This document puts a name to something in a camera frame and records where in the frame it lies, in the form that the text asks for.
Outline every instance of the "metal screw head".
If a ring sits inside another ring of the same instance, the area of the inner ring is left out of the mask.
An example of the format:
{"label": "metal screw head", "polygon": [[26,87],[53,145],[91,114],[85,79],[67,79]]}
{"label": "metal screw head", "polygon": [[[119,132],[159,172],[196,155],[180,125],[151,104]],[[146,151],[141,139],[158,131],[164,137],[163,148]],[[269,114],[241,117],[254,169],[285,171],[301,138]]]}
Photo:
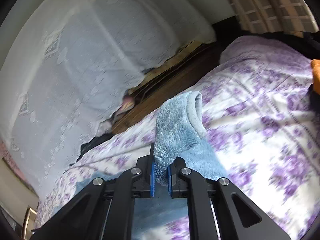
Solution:
{"label": "metal screw head", "polygon": [[101,178],[95,178],[92,183],[96,186],[99,186],[103,183],[103,180]]}
{"label": "metal screw head", "polygon": [[183,168],[181,170],[181,173],[184,175],[189,175],[191,173],[191,170],[189,168]]}
{"label": "metal screw head", "polygon": [[132,173],[132,174],[137,175],[137,174],[139,174],[140,172],[141,172],[141,169],[139,169],[139,168],[137,168],[137,167],[134,167],[134,168],[131,169],[131,173]]}
{"label": "metal screw head", "polygon": [[229,180],[227,178],[221,178],[221,179],[219,179],[219,182],[223,186],[226,186],[229,184]]}

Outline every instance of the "white cloth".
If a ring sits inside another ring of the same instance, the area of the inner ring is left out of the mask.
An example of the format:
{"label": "white cloth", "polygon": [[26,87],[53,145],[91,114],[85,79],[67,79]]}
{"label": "white cloth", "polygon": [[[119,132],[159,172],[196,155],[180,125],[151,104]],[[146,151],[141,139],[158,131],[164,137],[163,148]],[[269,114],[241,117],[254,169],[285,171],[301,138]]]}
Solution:
{"label": "white cloth", "polygon": [[43,199],[143,71],[214,31],[186,0],[45,0],[0,72],[0,133]]}

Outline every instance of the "blue fleece towel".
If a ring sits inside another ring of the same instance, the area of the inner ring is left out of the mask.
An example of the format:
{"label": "blue fleece towel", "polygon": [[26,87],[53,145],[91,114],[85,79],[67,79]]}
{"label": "blue fleece towel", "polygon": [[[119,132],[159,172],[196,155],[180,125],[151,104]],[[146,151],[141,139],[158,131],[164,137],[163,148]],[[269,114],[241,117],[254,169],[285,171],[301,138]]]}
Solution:
{"label": "blue fleece towel", "polygon": [[227,176],[205,139],[201,101],[200,92],[186,92],[164,102],[158,112],[154,157],[156,181],[162,185],[167,185],[167,168],[177,156],[204,178]]}

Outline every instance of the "bed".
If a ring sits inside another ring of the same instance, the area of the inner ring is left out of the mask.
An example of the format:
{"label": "bed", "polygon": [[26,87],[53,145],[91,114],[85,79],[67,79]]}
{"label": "bed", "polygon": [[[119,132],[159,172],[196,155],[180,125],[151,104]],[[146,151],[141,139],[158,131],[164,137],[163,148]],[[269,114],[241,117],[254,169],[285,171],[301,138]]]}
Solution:
{"label": "bed", "polygon": [[[256,36],[236,39],[220,65],[187,91],[202,94],[207,139],[229,178],[292,240],[320,211],[319,117],[310,110],[310,60]],[[43,225],[93,178],[133,167],[155,140],[157,110],[87,152],[40,202]],[[188,217],[146,231],[141,239],[189,239]]]}

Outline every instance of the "fluffy blue cloth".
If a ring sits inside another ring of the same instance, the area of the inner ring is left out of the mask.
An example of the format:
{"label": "fluffy blue cloth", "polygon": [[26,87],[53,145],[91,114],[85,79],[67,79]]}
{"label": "fluffy blue cloth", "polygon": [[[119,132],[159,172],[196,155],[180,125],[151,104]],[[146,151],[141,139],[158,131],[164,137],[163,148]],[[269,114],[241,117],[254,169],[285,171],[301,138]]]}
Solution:
{"label": "fluffy blue cloth", "polygon": [[211,146],[205,140],[201,123],[201,93],[187,92],[166,101],[156,121],[154,148],[156,184],[155,197],[136,199],[132,227],[133,239],[150,228],[165,225],[188,214],[186,199],[171,199],[168,195],[167,168],[177,156],[186,165],[215,179],[227,177]]}
{"label": "fluffy blue cloth", "polygon": [[158,112],[154,157],[156,181],[162,185],[167,185],[167,168],[177,156],[205,178],[227,176],[205,139],[201,100],[200,92],[187,92],[164,102]]}

